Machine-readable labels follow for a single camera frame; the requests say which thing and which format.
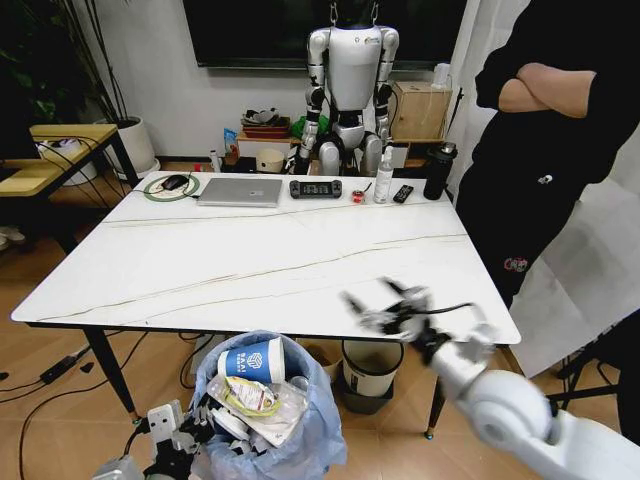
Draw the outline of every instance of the white curtain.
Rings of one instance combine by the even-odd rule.
[[[476,106],[474,77],[487,55],[507,41],[528,3],[482,0],[478,9],[458,79],[466,95],[450,133],[460,152],[449,179],[454,193],[495,114]],[[513,352],[526,375],[548,368],[640,308],[639,160],[640,130],[620,150],[611,175],[587,187],[566,227],[527,275],[511,308],[523,338]]]

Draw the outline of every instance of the blue plastic bag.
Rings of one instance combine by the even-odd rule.
[[[291,437],[264,455],[238,456],[229,445],[214,437],[205,446],[216,480],[320,480],[332,464],[344,464],[347,447],[342,438],[340,415],[333,401],[329,376],[307,351],[277,333],[256,331],[221,343],[204,358],[196,376],[191,405],[196,405],[216,375],[218,357],[225,350],[282,337],[287,378],[304,375],[309,379],[309,407]]]

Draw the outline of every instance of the small red object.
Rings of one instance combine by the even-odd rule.
[[[353,203],[364,203],[364,192],[362,190],[354,190],[351,192]]]

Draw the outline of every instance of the robot leg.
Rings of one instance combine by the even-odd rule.
[[[375,177],[378,172],[378,165],[382,161],[382,140],[376,134],[367,132],[361,148],[360,175],[363,177]]]
[[[318,152],[320,157],[320,175],[331,177],[340,174],[340,149],[331,141],[324,142]]]

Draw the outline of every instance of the white marble tabletop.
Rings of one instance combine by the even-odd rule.
[[[136,190],[167,173],[149,175]],[[201,191],[213,176],[233,174],[192,175]],[[370,179],[342,178],[338,200],[293,200],[291,180],[331,179],[282,178],[275,209],[198,206],[193,198],[158,203],[130,193],[12,319],[376,338],[358,325],[340,293],[386,308],[398,300],[378,281],[388,276],[406,286],[430,287],[435,308],[476,302],[496,327],[496,343],[520,341],[451,203],[444,195],[426,200],[424,180],[393,180],[392,195],[403,184],[415,187],[403,205],[373,203],[373,186],[366,203],[356,205],[351,191],[365,188]],[[476,319],[461,309],[436,321],[463,338]]]

